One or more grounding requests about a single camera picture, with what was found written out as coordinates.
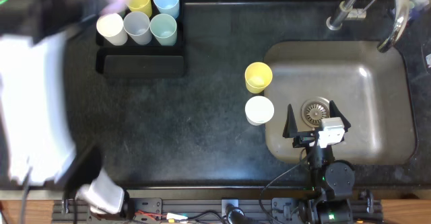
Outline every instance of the sink drain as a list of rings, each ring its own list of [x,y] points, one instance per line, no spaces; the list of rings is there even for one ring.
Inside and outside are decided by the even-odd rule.
[[[329,100],[322,97],[309,99],[303,103],[301,112],[307,125],[317,127],[322,119],[329,117]]]

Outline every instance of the black tray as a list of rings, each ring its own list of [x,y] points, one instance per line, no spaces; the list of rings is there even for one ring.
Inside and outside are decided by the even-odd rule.
[[[96,71],[105,77],[120,78],[172,78],[182,77],[184,64],[183,4],[176,19],[177,39],[173,46],[161,46],[153,36],[150,43],[139,45],[130,36],[122,46],[114,46],[98,32],[96,44],[100,49],[96,57]],[[159,14],[152,1],[152,18]]]

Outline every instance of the black countertop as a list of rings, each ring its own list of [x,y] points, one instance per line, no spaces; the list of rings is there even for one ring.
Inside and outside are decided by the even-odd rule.
[[[178,79],[105,79],[94,70],[98,46],[95,28],[88,29],[65,53],[67,116],[78,149],[99,145],[108,174],[127,188],[266,184],[293,165],[269,152],[264,126],[247,122],[244,105],[253,95],[245,88],[244,70],[278,42],[377,41],[391,30],[387,8],[393,0],[378,0],[362,22],[328,30],[325,20],[340,1],[183,0],[188,69]],[[431,75],[425,64],[430,25],[427,13],[396,46],[407,67],[416,152],[403,165],[356,165],[356,186],[431,185]],[[0,151],[0,186],[13,188],[4,139]],[[297,168],[280,185],[310,187],[308,173]]]

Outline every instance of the chrome faucet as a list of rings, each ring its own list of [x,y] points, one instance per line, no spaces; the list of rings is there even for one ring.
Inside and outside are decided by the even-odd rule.
[[[339,4],[334,16],[327,19],[326,25],[331,30],[339,30],[344,20],[362,20],[366,17],[366,10],[376,0],[371,1],[364,9],[353,9],[353,4],[357,0],[345,0]],[[388,51],[398,39],[400,39],[407,21],[409,19],[409,0],[395,0],[395,21],[392,32],[388,38],[383,40],[378,46],[379,52]]]

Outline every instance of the sink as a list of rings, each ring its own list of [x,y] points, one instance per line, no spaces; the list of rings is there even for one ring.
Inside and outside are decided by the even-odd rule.
[[[377,51],[377,42],[282,42],[265,55],[273,80],[265,96],[274,105],[266,124],[266,144],[287,163],[301,149],[282,137],[288,104],[299,131],[328,117],[333,100],[352,127],[333,146],[336,159],[359,164],[405,163],[416,148],[416,135],[402,56],[394,48]]]

